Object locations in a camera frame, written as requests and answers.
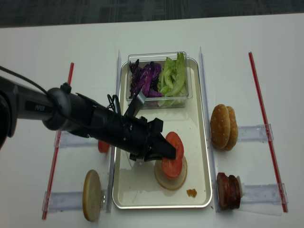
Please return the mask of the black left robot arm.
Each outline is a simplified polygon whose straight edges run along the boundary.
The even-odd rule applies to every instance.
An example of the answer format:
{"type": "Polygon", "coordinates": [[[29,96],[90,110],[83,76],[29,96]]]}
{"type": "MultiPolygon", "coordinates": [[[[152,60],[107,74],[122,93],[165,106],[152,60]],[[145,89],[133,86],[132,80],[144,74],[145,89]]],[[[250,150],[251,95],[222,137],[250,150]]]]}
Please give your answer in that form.
{"type": "Polygon", "coordinates": [[[129,152],[132,160],[175,159],[175,148],[162,136],[163,121],[136,118],[135,108],[121,113],[116,95],[104,107],[63,84],[45,93],[0,80],[0,141],[14,135],[18,119],[41,120],[52,131],[95,138],[129,152]]]}

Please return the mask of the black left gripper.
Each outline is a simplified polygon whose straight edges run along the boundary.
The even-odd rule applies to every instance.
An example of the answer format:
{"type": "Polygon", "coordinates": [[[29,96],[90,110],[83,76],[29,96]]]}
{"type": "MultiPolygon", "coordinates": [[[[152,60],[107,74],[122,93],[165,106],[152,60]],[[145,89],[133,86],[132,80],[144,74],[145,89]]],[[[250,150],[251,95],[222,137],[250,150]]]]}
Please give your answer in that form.
{"type": "Polygon", "coordinates": [[[176,149],[161,134],[163,121],[122,115],[116,95],[110,97],[110,106],[104,107],[84,95],[72,94],[70,88],[52,88],[51,100],[52,130],[104,141],[129,152],[133,161],[176,159],[176,149]]]}

